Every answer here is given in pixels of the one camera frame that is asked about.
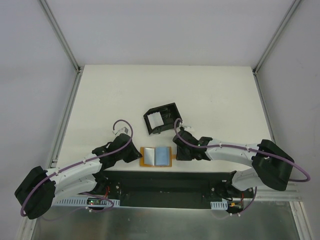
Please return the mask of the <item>yellow leather card holder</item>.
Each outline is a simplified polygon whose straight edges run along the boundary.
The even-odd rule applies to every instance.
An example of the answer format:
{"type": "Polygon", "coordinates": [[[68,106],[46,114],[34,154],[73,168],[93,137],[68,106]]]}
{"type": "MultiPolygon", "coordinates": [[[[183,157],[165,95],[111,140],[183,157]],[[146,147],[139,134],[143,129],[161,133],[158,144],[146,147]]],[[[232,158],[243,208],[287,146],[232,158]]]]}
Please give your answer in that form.
{"type": "Polygon", "coordinates": [[[176,159],[170,146],[141,147],[140,153],[139,166],[145,168],[171,168],[176,159]]]}

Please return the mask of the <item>black plastic card box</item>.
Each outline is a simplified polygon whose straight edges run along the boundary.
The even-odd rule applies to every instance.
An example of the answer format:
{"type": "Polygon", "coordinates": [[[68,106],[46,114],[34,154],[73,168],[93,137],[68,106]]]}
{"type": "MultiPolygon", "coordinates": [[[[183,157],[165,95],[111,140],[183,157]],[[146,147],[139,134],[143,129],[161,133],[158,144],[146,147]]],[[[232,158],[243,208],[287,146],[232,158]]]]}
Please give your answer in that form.
{"type": "Polygon", "coordinates": [[[180,119],[180,121],[182,121],[182,117],[180,115],[180,112],[179,112],[178,107],[175,102],[161,105],[161,106],[154,107],[154,108],[150,108],[143,115],[143,119],[145,121],[145,125],[146,125],[147,132],[149,135],[160,134],[161,132],[164,132],[167,130],[172,130],[174,128],[174,123],[175,123],[176,119],[180,119]],[[154,129],[151,129],[147,115],[155,113],[155,112],[160,112],[162,120],[163,120],[163,125],[158,126],[154,129]]]}

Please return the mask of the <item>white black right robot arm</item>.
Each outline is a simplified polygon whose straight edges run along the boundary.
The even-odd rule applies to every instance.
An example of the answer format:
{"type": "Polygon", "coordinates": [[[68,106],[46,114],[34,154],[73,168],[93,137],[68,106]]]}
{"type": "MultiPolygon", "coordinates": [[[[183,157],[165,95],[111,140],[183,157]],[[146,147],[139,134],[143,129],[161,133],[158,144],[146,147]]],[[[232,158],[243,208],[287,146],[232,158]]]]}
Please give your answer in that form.
{"type": "Polygon", "coordinates": [[[230,197],[237,197],[242,191],[259,186],[267,186],[276,191],[285,191],[293,166],[273,154],[294,162],[293,158],[268,139],[261,143],[239,144],[223,142],[212,137],[196,139],[183,128],[172,141],[177,146],[178,161],[207,160],[227,161],[249,167],[247,170],[233,170],[225,184],[225,192],[230,197]]]}

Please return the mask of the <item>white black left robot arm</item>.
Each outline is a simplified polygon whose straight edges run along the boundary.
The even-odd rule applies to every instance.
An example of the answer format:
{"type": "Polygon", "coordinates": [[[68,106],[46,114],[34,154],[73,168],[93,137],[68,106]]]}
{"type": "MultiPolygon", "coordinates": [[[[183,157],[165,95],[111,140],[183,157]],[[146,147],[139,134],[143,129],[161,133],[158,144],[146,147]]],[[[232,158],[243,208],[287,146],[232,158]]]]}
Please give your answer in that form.
{"type": "Polygon", "coordinates": [[[49,169],[36,166],[14,192],[21,205],[20,214],[33,220],[64,198],[89,192],[102,194],[106,188],[104,170],[118,161],[130,163],[141,157],[132,138],[121,133],[113,141],[93,149],[88,156],[70,165],[49,169]]]}

